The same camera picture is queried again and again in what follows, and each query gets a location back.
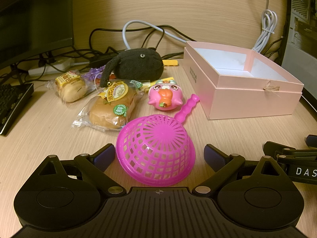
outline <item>wooden wall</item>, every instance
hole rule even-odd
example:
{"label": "wooden wall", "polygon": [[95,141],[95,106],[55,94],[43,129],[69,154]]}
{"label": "wooden wall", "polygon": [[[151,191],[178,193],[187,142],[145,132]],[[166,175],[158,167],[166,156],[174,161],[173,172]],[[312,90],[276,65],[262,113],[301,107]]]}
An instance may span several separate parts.
{"label": "wooden wall", "polygon": [[[129,20],[145,20],[155,25],[168,24],[197,41],[252,48],[261,32],[261,14],[265,0],[73,0],[74,37],[77,48],[88,48],[94,28],[123,28]],[[286,17],[286,0],[270,0],[269,9],[279,17],[275,35],[281,37]],[[130,28],[143,27],[133,24]],[[149,31],[128,33],[131,48],[140,47]],[[155,46],[155,33],[149,46]],[[125,48],[121,33],[96,32],[93,47],[105,51],[108,46]],[[165,37],[161,55],[182,51],[183,44]]]}

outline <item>pink plastic strainer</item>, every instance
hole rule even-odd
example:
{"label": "pink plastic strainer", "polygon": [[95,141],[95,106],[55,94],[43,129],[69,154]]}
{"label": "pink plastic strainer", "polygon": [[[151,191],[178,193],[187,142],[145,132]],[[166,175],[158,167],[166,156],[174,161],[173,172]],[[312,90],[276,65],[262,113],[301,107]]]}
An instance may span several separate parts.
{"label": "pink plastic strainer", "polygon": [[150,186],[183,180],[195,163],[195,148],[182,123],[199,101],[195,94],[174,118],[154,114],[129,122],[119,133],[117,157],[124,170]]}

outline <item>computer case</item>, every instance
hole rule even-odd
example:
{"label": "computer case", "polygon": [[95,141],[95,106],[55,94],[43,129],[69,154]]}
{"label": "computer case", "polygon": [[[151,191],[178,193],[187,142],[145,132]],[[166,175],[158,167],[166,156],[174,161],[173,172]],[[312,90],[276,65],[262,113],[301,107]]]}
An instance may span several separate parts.
{"label": "computer case", "polygon": [[304,83],[303,97],[317,111],[316,0],[287,0],[284,39],[275,62]]}

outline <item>black plush toy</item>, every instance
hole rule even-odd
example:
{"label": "black plush toy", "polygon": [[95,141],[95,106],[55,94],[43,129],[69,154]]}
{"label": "black plush toy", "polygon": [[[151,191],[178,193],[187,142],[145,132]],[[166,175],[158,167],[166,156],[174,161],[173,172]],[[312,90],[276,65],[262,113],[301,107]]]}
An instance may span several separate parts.
{"label": "black plush toy", "polygon": [[106,64],[100,87],[107,87],[109,76],[114,71],[118,79],[155,81],[163,73],[161,56],[154,48],[136,48],[121,52]]}

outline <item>pink toy figure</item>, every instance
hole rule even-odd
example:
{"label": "pink toy figure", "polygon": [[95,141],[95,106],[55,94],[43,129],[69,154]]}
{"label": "pink toy figure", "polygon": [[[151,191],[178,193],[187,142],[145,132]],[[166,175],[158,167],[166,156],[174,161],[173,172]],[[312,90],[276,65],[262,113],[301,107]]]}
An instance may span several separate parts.
{"label": "pink toy figure", "polygon": [[156,109],[167,111],[183,104],[183,92],[176,81],[158,80],[149,90],[149,105]]}

